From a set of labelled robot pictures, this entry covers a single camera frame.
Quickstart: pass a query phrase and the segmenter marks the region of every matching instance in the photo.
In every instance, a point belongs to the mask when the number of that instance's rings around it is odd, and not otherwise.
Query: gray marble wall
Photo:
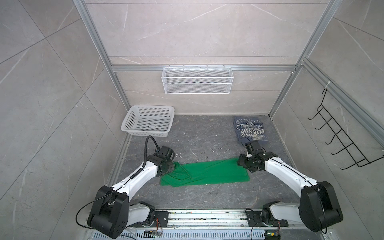
[[[87,0],[113,64],[295,64],[327,1]]]
[[[0,1],[0,239],[79,238],[125,114],[71,0]]]
[[[112,64],[296,64],[327,0],[87,0]],[[159,72],[120,72],[132,105],[267,114],[289,73],[236,72],[230,94],[166,95]]]

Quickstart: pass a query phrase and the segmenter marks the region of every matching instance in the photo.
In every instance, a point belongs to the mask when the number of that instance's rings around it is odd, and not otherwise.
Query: green cloth
[[[162,176],[160,185],[180,187],[187,185],[248,182],[248,172],[245,168],[237,165],[237,160],[238,158],[231,158],[183,165],[175,162],[175,170]]]

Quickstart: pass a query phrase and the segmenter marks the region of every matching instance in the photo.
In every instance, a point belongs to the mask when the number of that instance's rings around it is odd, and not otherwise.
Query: white plastic basket
[[[132,106],[121,125],[121,130],[134,136],[166,137],[172,126],[175,109],[169,106]]]
[[[229,93],[233,82],[230,67],[166,67],[161,75],[166,94]]]

